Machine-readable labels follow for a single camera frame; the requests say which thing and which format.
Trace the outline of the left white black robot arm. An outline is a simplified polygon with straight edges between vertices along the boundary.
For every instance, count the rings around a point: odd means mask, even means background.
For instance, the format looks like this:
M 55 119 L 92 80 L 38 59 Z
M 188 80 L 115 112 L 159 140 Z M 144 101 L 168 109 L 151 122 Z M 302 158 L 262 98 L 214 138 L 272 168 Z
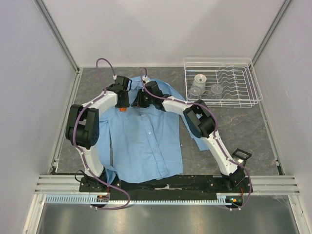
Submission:
M 99 116 L 112 107 L 129 107 L 129 89 L 130 85 L 112 84 L 96 98 L 82 105 L 73 104 L 69 110 L 65 137 L 78 151 L 84 172 L 92 176 L 90 186 L 97 192 L 107 186 L 106 178 L 101 176 L 104 166 L 96 148 L 100 135 Z

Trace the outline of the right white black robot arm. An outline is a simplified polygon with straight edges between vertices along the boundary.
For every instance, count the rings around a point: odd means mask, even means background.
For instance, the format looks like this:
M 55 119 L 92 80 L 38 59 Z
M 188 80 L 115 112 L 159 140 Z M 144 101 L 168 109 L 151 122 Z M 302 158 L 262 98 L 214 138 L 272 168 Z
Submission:
M 234 192 L 241 186 L 241 182 L 245 178 L 243 166 L 234 161 L 226 149 L 217 130 L 216 120 L 202 100 L 187 103 L 169 95 L 157 98 L 140 89 L 131 104 L 138 108 L 147 108 L 150 105 L 155 106 L 158 110 L 176 113 L 184 117 L 191 133 L 208 146 L 217 161 L 223 177 L 224 188 L 229 192 Z

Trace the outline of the light blue button shirt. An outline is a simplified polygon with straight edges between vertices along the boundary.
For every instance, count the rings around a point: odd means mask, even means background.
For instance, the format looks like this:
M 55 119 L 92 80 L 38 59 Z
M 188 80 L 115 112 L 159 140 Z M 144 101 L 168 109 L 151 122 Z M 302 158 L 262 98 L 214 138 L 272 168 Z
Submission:
M 153 105 L 104 112 L 96 147 L 107 183 L 115 177 L 142 183 L 183 173 L 179 118 Z

